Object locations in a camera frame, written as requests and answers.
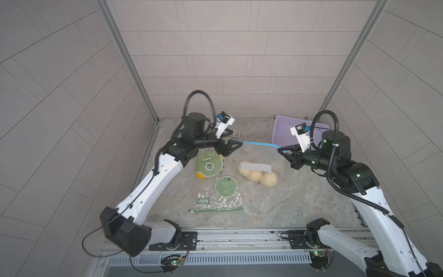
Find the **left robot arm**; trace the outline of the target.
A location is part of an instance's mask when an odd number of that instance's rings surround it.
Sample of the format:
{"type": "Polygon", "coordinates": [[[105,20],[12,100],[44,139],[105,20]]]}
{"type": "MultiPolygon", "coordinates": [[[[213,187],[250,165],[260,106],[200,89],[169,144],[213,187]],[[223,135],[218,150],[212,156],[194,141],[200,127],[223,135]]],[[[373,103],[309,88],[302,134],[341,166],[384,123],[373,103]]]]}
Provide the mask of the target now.
{"type": "Polygon", "coordinates": [[[234,124],[234,117],[222,112],[210,125],[206,121],[201,113],[184,115],[171,139],[156,154],[151,172],[115,208],[106,207],[101,212],[105,237],[129,256],[137,256],[148,245],[176,247],[180,243],[178,224],[170,220],[147,225],[144,222],[161,193],[200,149],[213,148],[227,157],[242,146],[241,142],[224,139],[232,134],[229,127],[234,124]]]}

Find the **clear bag blue zip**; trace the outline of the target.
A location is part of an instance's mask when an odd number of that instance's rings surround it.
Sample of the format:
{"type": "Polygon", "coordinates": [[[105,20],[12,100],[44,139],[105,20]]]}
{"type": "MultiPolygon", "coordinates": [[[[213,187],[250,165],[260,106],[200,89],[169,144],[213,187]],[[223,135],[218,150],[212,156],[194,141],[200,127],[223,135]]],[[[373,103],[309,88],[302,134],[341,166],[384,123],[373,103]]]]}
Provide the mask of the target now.
{"type": "Polygon", "coordinates": [[[262,174],[276,173],[279,179],[279,182],[274,186],[276,187],[281,183],[285,169],[285,159],[278,153],[278,149],[279,146],[275,144],[243,142],[243,146],[228,157],[228,169],[241,179],[251,182],[238,172],[239,163],[248,161],[249,164],[246,165],[251,170],[260,170],[262,174]]]}

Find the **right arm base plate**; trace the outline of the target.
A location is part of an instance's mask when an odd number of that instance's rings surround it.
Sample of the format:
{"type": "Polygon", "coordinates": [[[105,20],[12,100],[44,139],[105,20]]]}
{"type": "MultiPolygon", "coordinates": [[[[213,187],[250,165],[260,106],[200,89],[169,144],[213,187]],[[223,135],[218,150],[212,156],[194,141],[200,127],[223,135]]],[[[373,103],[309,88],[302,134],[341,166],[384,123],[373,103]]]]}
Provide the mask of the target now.
{"type": "Polygon", "coordinates": [[[280,234],[280,238],[290,243],[291,249],[317,249],[320,244],[309,238],[305,230],[288,230],[280,234]]]}

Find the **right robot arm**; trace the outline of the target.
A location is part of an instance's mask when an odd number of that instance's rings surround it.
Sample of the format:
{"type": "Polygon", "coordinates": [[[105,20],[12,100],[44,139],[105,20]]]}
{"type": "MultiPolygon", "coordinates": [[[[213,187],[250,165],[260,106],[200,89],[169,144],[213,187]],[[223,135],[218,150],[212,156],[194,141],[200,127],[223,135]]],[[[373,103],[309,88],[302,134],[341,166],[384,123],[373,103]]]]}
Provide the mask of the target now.
{"type": "Polygon", "coordinates": [[[378,247],[372,248],[345,235],[327,220],[316,219],[306,226],[307,244],[332,248],[357,265],[368,277],[440,277],[443,269],[427,261],[416,249],[386,202],[380,183],[371,169],[351,160],[350,140],[334,130],[322,134],[320,147],[309,135],[310,129],[298,125],[290,129],[297,144],[278,152],[299,170],[309,166],[323,170],[334,190],[348,197],[368,225],[378,247]]]}

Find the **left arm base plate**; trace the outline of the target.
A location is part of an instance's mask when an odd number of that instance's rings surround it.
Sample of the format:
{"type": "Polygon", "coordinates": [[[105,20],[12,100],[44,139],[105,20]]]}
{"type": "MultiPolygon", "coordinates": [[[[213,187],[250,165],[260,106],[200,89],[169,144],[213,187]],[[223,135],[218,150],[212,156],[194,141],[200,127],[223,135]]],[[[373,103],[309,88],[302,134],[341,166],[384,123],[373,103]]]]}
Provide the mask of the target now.
{"type": "Polygon", "coordinates": [[[150,251],[196,250],[197,232],[181,232],[167,244],[159,243],[149,246],[150,251]]]}

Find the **yellow pear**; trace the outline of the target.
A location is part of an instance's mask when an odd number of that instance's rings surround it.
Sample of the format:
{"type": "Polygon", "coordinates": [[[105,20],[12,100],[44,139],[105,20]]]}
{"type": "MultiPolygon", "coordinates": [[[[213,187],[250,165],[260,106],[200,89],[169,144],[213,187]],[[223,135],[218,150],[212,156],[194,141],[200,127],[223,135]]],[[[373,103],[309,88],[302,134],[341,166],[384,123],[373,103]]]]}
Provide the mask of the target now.
{"type": "Polygon", "coordinates": [[[263,174],[260,183],[266,187],[274,187],[279,182],[276,173],[265,173],[263,174]]]}
{"type": "Polygon", "coordinates": [[[260,170],[252,170],[246,177],[251,182],[260,183],[263,174],[260,170]]]}
{"type": "Polygon", "coordinates": [[[243,161],[243,162],[240,162],[238,165],[238,172],[244,177],[249,176],[250,173],[252,172],[252,170],[246,164],[249,164],[249,162],[243,161]]]}

